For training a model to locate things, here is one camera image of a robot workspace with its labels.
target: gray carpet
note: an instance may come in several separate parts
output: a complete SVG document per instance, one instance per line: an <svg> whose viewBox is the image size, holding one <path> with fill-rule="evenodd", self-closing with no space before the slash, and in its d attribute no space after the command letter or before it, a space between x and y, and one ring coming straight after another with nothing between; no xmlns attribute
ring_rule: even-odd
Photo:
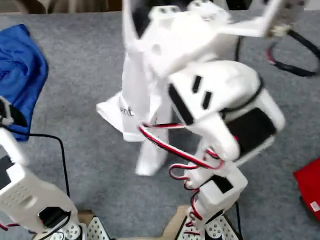
<svg viewBox="0 0 320 240"><path fill-rule="evenodd" d="M72 200L79 209L93 209L112 237L160 236L177 206L190 199L182 183L167 174L169 164L180 160L170 155L154 177L136 176L139 144L124 142L95 111L97 103L121 87L121 14L0 16L0 29L20 23L29 27L50 66L32 132L62 138ZM319 26L320 11L309 11L297 30L320 46ZM264 56L267 45L267 40L246 39L241 60L264 77L287 126L272 147L241 167L249 181L239 199L244 239L319 240L319 224L304 212L292 173L320 155L320 77L303 79L270 66ZM316 66L314 57L293 40L286 38L279 47L279 59ZM171 140L190 152L198 141L183 131L172 133ZM23 148L31 158L30 169L64 190L57 142L32 138ZM235 209L227 215L236 225ZM4 214L0 221L10 222ZM27 240L29 236L15 228L0 231L0 239Z"/></svg>

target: white humanoid robot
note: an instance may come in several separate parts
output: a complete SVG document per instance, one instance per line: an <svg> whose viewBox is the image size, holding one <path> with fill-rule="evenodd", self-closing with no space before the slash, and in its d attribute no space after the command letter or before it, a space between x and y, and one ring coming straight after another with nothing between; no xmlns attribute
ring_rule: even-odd
<svg viewBox="0 0 320 240"><path fill-rule="evenodd" d="M270 0L262 16L237 23L209 0L195 0L183 12L176 6L150 12L142 36L148 39L146 61L167 84L182 123L144 123L139 129L159 147L190 161L170 168L172 177L195 191L178 240L238 239L222 217L248 184L238 167L274 142L285 118L254 69L221 59L239 36L285 36L306 3ZM191 155L162 141L152 128L186 128L202 140ZM184 175L174 175L175 168L184 169Z"/></svg>
<svg viewBox="0 0 320 240"><path fill-rule="evenodd" d="M78 210L55 185L27 169L29 159L6 126L26 125L24 116L0 96L0 210L15 224L42 234L35 240L86 240L87 227L79 223Z"/></svg>

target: white plastic bag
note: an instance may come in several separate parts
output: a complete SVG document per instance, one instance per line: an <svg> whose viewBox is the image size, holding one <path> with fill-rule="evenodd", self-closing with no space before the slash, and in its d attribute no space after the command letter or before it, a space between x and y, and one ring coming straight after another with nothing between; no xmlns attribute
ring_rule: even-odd
<svg viewBox="0 0 320 240"><path fill-rule="evenodd" d="M144 44L138 38L132 18L137 0L122 1L122 34L125 60L122 73L122 89L115 96L96 106L97 112L123 134L128 142L141 142L140 155L135 172L151 176L163 165L167 153L139 132L141 122L165 124L171 121L172 108L167 96L167 86L160 82L148 61L144 59ZM153 134L168 141L168 130L153 129Z"/></svg>

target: blue fabric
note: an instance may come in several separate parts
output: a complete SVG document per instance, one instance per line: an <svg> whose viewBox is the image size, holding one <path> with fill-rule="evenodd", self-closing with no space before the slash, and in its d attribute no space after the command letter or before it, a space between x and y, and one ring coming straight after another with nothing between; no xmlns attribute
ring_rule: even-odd
<svg viewBox="0 0 320 240"><path fill-rule="evenodd" d="M33 111L48 76L47 61L23 24L0 31L0 96L25 116L27 127L10 128L29 133ZM17 141L27 136L17 135Z"/></svg>

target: red wire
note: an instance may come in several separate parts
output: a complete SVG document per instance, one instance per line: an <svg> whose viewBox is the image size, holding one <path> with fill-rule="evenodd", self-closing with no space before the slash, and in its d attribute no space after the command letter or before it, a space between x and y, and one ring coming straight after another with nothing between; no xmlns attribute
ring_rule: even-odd
<svg viewBox="0 0 320 240"><path fill-rule="evenodd" d="M0 223L0 228L3 229L3 230L5 230L5 231L8 231L8 230L9 230L9 228L7 228L6 226L2 225L1 223Z"/></svg>
<svg viewBox="0 0 320 240"><path fill-rule="evenodd" d="M18 223L10 223L7 225L7 227L11 228L11 227L20 227L20 225Z"/></svg>
<svg viewBox="0 0 320 240"><path fill-rule="evenodd" d="M276 61L273 59L273 57L271 56L271 52L269 49L267 49L265 51L265 56L266 56L266 59L271 63L271 64L276 64Z"/></svg>
<svg viewBox="0 0 320 240"><path fill-rule="evenodd" d="M184 183L183 183L184 189L186 189L188 191L195 191L195 193L193 194L193 196L191 197L191 200L190 200L192 211L189 213L189 218L191 219L191 221L189 221L185 224L185 226L187 228L194 227L193 221L195 221L196 218L199 219L200 221L203 219L203 217L197 211L196 206L195 206L195 203L196 203L195 198L196 198L197 194L200 192L200 189L199 188L196 188L196 189L188 188L187 183L190 180L190 178L188 176L184 176L184 175L177 176L177 175L173 174L172 171L174 169L194 170L199 167L217 170L223 166L224 161L222 159L220 159L220 157L213 151L213 149L208 148L205 150L205 153L210 155L212 158L214 158L216 160L220 160L219 166L212 167L212 166L204 163L204 161L206 160L206 156L203 156L203 159L202 159L203 161L199 161L196 157L194 157L184 151L180 151L177 148L175 148L167 143L161 142L159 139L152 136L151 133L144 130L143 127L145 127L145 128L174 129L174 128L184 128L185 126L182 123L168 123L168 124L156 124L156 125L149 125L149 124L144 123L144 124L142 124L142 126L139 127L139 130L142 132L142 134L146 138L148 138L151 142L157 144L159 147L167 150L168 152L174 153L174 154L178 155L179 157L182 157L186 160L189 160L190 162L195 164L195 165L186 165L186 164L181 164L181 163L175 163L175 164L172 164L169 168L170 177L172 177L175 180L179 180L179 181L184 180ZM184 234L191 234L191 235L195 235L195 236L200 236L200 233L194 232L194 231L185 231L183 233Z"/></svg>
<svg viewBox="0 0 320 240"><path fill-rule="evenodd" d="M9 223L8 225L3 225L3 224L0 223L0 228L5 230L5 231L8 231L9 228L11 228L11 227L19 227L19 226L20 225L17 224L17 223Z"/></svg>
<svg viewBox="0 0 320 240"><path fill-rule="evenodd" d="M151 133L149 133L147 130L145 130L144 128L145 127L148 127L146 125L143 125L143 126L139 126L139 130L141 131L141 133L147 138L149 139L151 142L157 144L160 148L163 148L165 150L167 150L168 152L170 153L173 153L185 160L188 160L196 165L199 165L200 167L203 167L203 168L206 168L206 169L216 169L214 167L212 167L211 165L203 162L203 161L200 161L199 159L197 159L195 156L187 153L187 152L184 152L184 151L181 151L173 146L171 146L170 144L168 143L164 143L162 142L161 140L157 139L156 137L154 137Z"/></svg>

